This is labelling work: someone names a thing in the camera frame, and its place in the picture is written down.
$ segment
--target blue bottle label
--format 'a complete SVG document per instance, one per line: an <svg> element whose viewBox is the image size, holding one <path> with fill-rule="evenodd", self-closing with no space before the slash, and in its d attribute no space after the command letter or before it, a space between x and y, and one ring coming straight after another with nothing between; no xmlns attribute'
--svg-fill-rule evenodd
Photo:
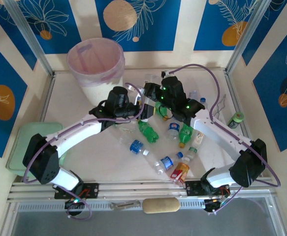
<svg viewBox="0 0 287 236"><path fill-rule="evenodd" d="M181 151L176 153L176 155L177 155L178 159L181 159L184 156Z"/></svg>
<svg viewBox="0 0 287 236"><path fill-rule="evenodd" d="M165 158L161 159L161 162L163 162L166 170L168 170L169 168L174 166L171 158L169 158L168 156L166 156Z"/></svg>
<svg viewBox="0 0 287 236"><path fill-rule="evenodd" d="M175 129L179 132L179 124L177 123L170 123L168 129Z"/></svg>
<svg viewBox="0 0 287 236"><path fill-rule="evenodd" d="M139 140L134 140L133 143L130 145L130 151L134 152L135 154L138 154L142 146L143 143L141 143Z"/></svg>

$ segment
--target white table surface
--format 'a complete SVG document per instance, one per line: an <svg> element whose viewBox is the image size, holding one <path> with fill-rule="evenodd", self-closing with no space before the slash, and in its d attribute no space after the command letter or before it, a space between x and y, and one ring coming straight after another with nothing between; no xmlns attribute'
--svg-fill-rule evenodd
<svg viewBox="0 0 287 236"><path fill-rule="evenodd" d="M226 94L225 108L220 113L220 120L228 121L235 113L235 108L221 69L214 69L220 87L221 97ZM126 70L123 81L143 86L146 74L160 75L161 70ZM209 109L217 96L217 89L213 78L207 71L185 69L175 73L182 82L184 91L188 93L194 89L198 91L198 97L205 97ZM84 117L93 107L79 88L74 77L70 73L56 75L55 85L49 102L45 122L59 122L64 127L77 122ZM178 147L178 141L169 141L165 137L168 121L163 121L154 115L149 123L159 134L160 139L149 144L145 137L138 133L138 139L150 150L148 157L135 155L127 147L119 144L118 132L114 127L91 136L78 145L71 148L64 160L64 167L72 170L85 181L130 181L130 180L165 180L167 174L157 175L151 165L158 159L178 151L187 151L190 143L184 149ZM242 134L240 127L236 132ZM222 167L232 163L228 154L205 138L198 152L198 158L190 164L188 178L201 178L212 167Z"/></svg>

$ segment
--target trash bin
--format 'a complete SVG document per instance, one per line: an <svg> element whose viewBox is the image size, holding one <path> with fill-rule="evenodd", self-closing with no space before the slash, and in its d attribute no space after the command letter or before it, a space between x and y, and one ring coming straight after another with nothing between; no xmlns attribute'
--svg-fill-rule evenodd
<svg viewBox="0 0 287 236"><path fill-rule="evenodd" d="M123 85L125 57L122 47L107 38L92 38L75 45L67 63L92 105L106 100L110 90Z"/></svg>

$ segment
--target light green tray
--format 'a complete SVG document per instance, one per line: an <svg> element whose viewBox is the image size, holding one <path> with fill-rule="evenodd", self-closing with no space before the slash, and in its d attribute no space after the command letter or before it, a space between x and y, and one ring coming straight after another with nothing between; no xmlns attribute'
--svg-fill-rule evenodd
<svg viewBox="0 0 287 236"><path fill-rule="evenodd" d="M43 122L32 122L22 126L19 133L16 136L12 151L10 153L9 159L6 163L6 168L12 173L18 176L23 176L26 170L22 161L30 143L30 139L35 134L40 134L45 137L48 134L58 132L63 129L60 123L43 123ZM63 164L66 153L64 153L59 159L60 165Z"/></svg>

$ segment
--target green plastic bottle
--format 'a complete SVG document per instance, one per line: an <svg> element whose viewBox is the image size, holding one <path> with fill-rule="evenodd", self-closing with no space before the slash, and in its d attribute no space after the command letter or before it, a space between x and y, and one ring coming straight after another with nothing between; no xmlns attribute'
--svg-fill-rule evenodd
<svg viewBox="0 0 287 236"><path fill-rule="evenodd" d="M184 124L181 132L179 133L179 147L184 148L186 143L191 140L193 128Z"/></svg>
<svg viewBox="0 0 287 236"><path fill-rule="evenodd" d="M168 120L168 116L167 116L167 108L161 106L160 102L156 102L155 103L155 110L157 112L157 114L163 118L164 121Z"/></svg>
<svg viewBox="0 0 287 236"><path fill-rule="evenodd" d="M140 132L147 138L149 143L155 143L159 139L158 134L153 130L148 122L140 120L138 125Z"/></svg>

